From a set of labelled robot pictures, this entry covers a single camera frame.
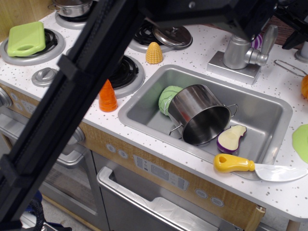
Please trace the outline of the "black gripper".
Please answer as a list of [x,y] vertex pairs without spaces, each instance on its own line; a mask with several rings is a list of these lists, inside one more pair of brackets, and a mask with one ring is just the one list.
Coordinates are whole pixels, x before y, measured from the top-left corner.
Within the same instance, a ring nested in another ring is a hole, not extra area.
[[295,48],[308,40],[307,0],[279,0],[274,16],[295,30],[282,45],[284,50]]

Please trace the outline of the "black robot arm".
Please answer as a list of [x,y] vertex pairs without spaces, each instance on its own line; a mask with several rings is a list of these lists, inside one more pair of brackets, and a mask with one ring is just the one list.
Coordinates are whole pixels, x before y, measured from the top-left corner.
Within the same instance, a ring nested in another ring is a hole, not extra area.
[[279,0],[107,0],[91,14],[21,137],[0,160],[0,228],[20,230],[20,217],[60,152],[113,73],[144,19],[161,27],[216,24],[252,40]]

